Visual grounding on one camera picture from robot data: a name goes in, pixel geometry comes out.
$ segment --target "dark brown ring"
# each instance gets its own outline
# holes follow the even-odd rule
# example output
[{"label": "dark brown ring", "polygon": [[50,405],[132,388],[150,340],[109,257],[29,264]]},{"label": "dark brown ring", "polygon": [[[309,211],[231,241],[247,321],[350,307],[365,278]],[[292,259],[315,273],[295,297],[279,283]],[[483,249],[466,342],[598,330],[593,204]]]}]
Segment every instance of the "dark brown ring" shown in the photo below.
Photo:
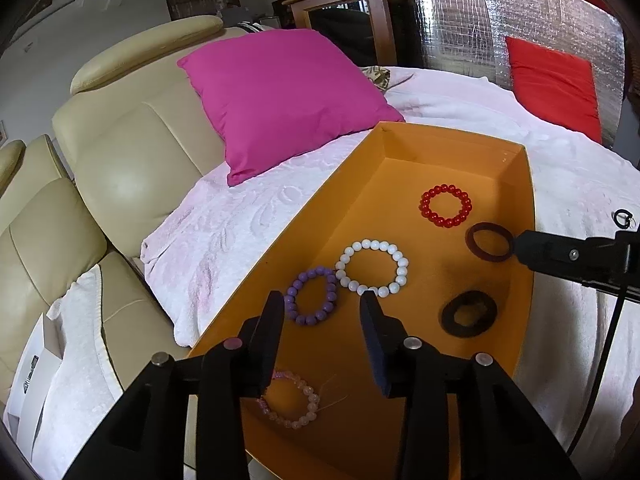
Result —
[{"label": "dark brown ring", "polygon": [[[509,249],[504,254],[489,254],[486,251],[483,251],[480,247],[478,247],[476,239],[474,238],[474,235],[478,231],[492,231],[500,235],[502,238],[507,240]],[[480,222],[479,224],[471,226],[466,231],[465,242],[466,246],[473,254],[486,262],[504,262],[505,260],[511,258],[511,255],[513,254],[513,235],[501,225],[494,224],[492,222]]]}]

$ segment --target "pink pillow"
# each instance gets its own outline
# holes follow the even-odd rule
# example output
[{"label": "pink pillow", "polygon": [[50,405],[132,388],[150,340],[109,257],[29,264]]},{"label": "pink pillow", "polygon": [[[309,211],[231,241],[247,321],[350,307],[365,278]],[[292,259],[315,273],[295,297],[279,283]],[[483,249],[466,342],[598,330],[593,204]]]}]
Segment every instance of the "pink pillow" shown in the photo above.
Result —
[{"label": "pink pillow", "polygon": [[403,121],[327,38],[267,30],[201,46],[178,61],[225,141],[235,186],[380,121]]}]

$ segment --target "orange tray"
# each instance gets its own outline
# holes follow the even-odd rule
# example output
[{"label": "orange tray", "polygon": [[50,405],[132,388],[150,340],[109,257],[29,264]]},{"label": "orange tray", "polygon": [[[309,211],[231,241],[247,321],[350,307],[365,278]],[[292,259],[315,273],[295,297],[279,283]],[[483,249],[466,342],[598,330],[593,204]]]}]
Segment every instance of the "orange tray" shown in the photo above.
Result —
[{"label": "orange tray", "polygon": [[[437,227],[418,210],[423,192],[439,184],[455,184],[472,199],[473,211],[458,227]],[[441,194],[431,206],[442,216],[453,216],[460,201]],[[465,358],[488,352],[513,374],[529,318],[533,275],[515,258],[491,263],[473,256],[465,232],[483,221],[503,225],[513,234],[534,228],[523,146],[448,128],[380,123],[258,261],[191,355],[204,354],[235,336],[246,318],[260,314],[270,290],[286,291],[303,270],[333,267],[346,246],[370,238],[396,244],[409,259],[408,283],[398,294],[380,298],[387,315],[399,318],[409,334],[441,352]],[[476,239],[489,252],[503,249],[504,241],[496,235],[478,234]],[[352,279],[369,286],[388,284],[395,269],[388,254],[371,250],[356,253],[347,266]],[[494,298],[497,319],[479,336],[450,336],[440,327],[439,313],[471,289]],[[298,296],[300,312],[317,310],[323,295],[324,280],[308,282]],[[254,400],[243,401],[247,451],[284,480],[394,478],[404,402],[383,398],[373,382],[359,299],[338,286],[336,310],[325,322],[299,327],[285,320],[276,368],[292,370],[321,391],[315,421],[288,430],[268,420]],[[266,398],[290,420],[306,413],[306,397],[290,381],[273,381]],[[451,433],[455,464],[455,427]],[[452,477],[459,475],[457,469],[451,467]]]}]

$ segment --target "pink beaded bracelet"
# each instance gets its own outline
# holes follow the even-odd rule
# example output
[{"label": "pink beaded bracelet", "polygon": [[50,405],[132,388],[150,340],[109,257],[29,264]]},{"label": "pink beaded bracelet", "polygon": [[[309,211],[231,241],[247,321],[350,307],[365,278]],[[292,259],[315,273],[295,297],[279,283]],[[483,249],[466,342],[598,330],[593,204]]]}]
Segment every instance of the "pink beaded bracelet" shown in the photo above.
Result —
[{"label": "pink beaded bracelet", "polygon": [[314,393],[314,389],[306,384],[306,381],[303,381],[299,375],[294,374],[293,372],[281,372],[281,371],[273,371],[272,377],[274,379],[289,379],[293,381],[293,383],[297,386],[299,390],[302,390],[309,400],[309,404],[306,406],[308,412],[306,415],[301,416],[298,420],[291,421],[286,418],[278,415],[278,413],[274,412],[264,397],[260,397],[258,399],[258,404],[260,405],[262,412],[269,417],[270,420],[273,420],[277,424],[281,424],[285,428],[293,428],[294,430],[299,430],[302,426],[306,426],[312,420],[316,420],[318,414],[318,408],[320,406],[320,396]]}]

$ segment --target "purple beaded bracelet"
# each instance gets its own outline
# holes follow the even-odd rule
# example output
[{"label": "purple beaded bracelet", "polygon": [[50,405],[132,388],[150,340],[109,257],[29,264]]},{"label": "purple beaded bracelet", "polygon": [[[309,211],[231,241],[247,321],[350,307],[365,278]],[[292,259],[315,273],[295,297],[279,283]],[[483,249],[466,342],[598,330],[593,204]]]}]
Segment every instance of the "purple beaded bracelet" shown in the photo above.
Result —
[{"label": "purple beaded bracelet", "polygon": [[[326,297],[324,298],[324,304],[322,308],[316,311],[315,314],[304,316],[298,313],[298,306],[296,304],[296,296],[298,291],[302,289],[305,282],[312,280],[318,276],[326,277]],[[319,266],[315,269],[308,270],[307,272],[300,272],[298,278],[294,280],[291,286],[287,289],[287,295],[284,297],[285,316],[287,319],[295,321],[300,326],[313,326],[319,321],[324,321],[329,313],[335,308],[335,301],[338,299],[336,292],[338,282],[334,272],[326,267]]]}]

